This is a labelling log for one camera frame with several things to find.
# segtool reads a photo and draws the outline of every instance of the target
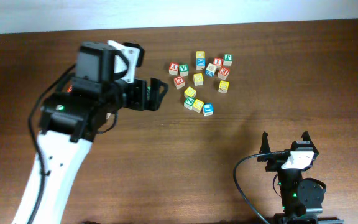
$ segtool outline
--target wooden cube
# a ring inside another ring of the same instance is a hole
[[[169,74],[178,75],[179,64],[171,63],[169,66]]]
[[[195,96],[196,96],[196,90],[189,86],[185,91],[185,97],[186,98],[188,98],[188,97],[194,98]]]
[[[220,78],[222,80],[226,80],[229,73],[230,73],[230,69],[222,67],[218,73],[218,78]]]
[[[188,76],[189,75],[189,66],[187,64],[179,66],[179,74],[180,76]]]
[[[196,69],[197,71],[205,70],[205,58],[198,58],[196,59]]]
[[[193,104],[193,111],[199,113],[203,109],[203,106],[204,106],[204,102],[202,102],[199,99],[196,99],[196,101]]]
[[[222,67],[223,64],[223,59],[221,58],[214,58],[214,63],[213,63],[216,68],[220,69]]]
[[[223,65],[224,66],[231,66],[232,62],[233,62],[233,55],[229,55],[229,54],[223,55]]]
[[[182,77],[176,77],[173,79],[173,82],[177,89],[180,89],[185,86],[185,80]]]
[[[216,66],[209,63],[205,70],[205,75],[209,77],[214,77],[216,71]]]
[[[229,82],[227,81],[221,81],[219,83],[219,90],[220,93],[227,93],[227,90],[229,89]]]
[[[204,114],[204,116],[209,116],[209,115],[214,114],[214,108],[212,107],[212,103],[204,104],[203,114]]]
[[[185,100],[185,108],[189,109],[189,110],[192,110],[193,109],[193,104],[194,104],[194,98],[192,97],[188,97],[186,100]]]
[[[203,58],[205,59],[205,51],[197,51],[196,58]]]
[[[194,74],[193,80],[195,86],[202,85],[204,83],[203,74],[202,73]]]

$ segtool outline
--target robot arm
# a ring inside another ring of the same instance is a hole
[[[75,175],[106,115],[122,107],[159,109],[168,85],[151,78],[147,88],[145,80],[135,79],[143,56],[144,50],[137,44],[82,44],[76,72],[67,72],[42,103],[41,131],[35,143],[39,153],[12,224],[60,223]],[[68,81],[69,93],[62,91]]]

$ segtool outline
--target wooden table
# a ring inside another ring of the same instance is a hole
[[[308,130],[320,156],[304,177],[328,186],[322,217],[358,223],[358,20],[92,30],[0,35],[0,223],[14,218],[34,160],[26,127],[31,107],[76,59],[82,41],[136,42],[146,50],[139,78],[170,84],[156,112],[120,110],[76,176],[62,223],[214,223],[255,218],[232,180],[234,164],[273,151]],[[234,56],[227,94],[205,77],[204,117],[183,107],[170,62]],[[266,217],[282,212],[265,164],[246,162],[239,182]]]

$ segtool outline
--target yellow block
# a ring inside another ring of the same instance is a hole
[[[203,108],[204,102],[202,102],[199,99],[196,99],[196,101],[193,104],[194,108],[197,108],[198,110],[201,110]]]
[[[192,87],[188,87],[187,88],[187,90],[185,91],[185,97],[187,98],[187,97],[192,97],[192,98],[194,98],[195,96],[196,96],[196,90],[195,89],[193,89]]]
[[[205,51],[197,51],[196,58],[205,58]]]
[[[202,73],[194,74],[194,82],[202,82],[202,81],[204,81]]]
[[[219,83],[219,88],[222,89],[222,90],[228,90],[229,89],[229,82],[222,80]]]

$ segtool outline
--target green block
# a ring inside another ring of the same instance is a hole
[[[185,103],[189,106],[193,106],[193,103],[195,102],[195,99],[192,97],[188,97],[185,101]]]
[[[225,55],[223,55],[223,60],[233,61],[233,55],[225,54]]]
[[[189,71],[189,66],[187,66],[187,64],[180,65],[179,69],[180,69],[181,72],[188,72]]]

